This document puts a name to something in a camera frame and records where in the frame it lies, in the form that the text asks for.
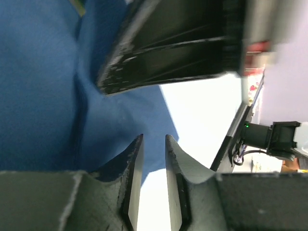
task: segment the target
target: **black metal bracket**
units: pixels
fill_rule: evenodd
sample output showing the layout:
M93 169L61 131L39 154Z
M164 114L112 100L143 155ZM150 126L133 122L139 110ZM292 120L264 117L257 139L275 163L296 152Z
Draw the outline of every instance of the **black metal bracket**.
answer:
M242 65L247 0L135 0L99 74L106 95Z

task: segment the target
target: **gray plastic part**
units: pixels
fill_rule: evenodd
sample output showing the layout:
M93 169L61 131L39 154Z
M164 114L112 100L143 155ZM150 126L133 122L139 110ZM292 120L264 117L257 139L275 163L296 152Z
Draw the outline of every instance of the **gray plastic part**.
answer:
M0 172L0 230L135 231L142 163L141 135L91 174Z
M307 174L214 173L171 136L166 167L172 231L308 230Z

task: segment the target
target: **white wall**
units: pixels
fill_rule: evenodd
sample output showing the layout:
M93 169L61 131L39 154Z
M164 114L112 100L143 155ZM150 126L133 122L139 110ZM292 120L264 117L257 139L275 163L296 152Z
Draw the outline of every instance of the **white wall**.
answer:
M169 112L189 155L210 167L239 108L241 80L217 79L161 86ZM170 231L166 170L149 174L141 188L138 231Z
M277 47L275 65L265 72L261 124L308 121L308 1L289 33L293 36Z

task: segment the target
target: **red component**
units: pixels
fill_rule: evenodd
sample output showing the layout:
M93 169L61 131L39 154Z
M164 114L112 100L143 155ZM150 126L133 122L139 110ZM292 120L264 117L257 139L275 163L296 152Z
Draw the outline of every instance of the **red component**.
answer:
M254 86L254 85L252 85L252 86L250 87L250 90L251 90L251 91L257 90L257 87Z
M261 52L268 51L269 47L270 43L268 41L254 43L247 47L244 76L256 75L259 72L263 72L263 67L253 67L254 57Z

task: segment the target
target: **black cable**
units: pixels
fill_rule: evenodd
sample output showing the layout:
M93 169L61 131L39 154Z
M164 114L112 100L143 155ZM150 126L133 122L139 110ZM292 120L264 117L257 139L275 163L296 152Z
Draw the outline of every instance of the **black cable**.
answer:
M244 152L244 155L250 154L250 153L264 153L264 154L266 154L266 155L269 154L269 153L267 153L267 152L265 152L265 151L262 151L262 150L249 150L249 151Z
M238 166L242 166L243 163L244 163L244 156L246 154L251 154L251 153L264 153L266 155L268 155L269 153L263 151L263 150L249 150L249 151L245 151L245 152L242 152L240 155L236 154L233 156L233 163L235 165L238 165Z

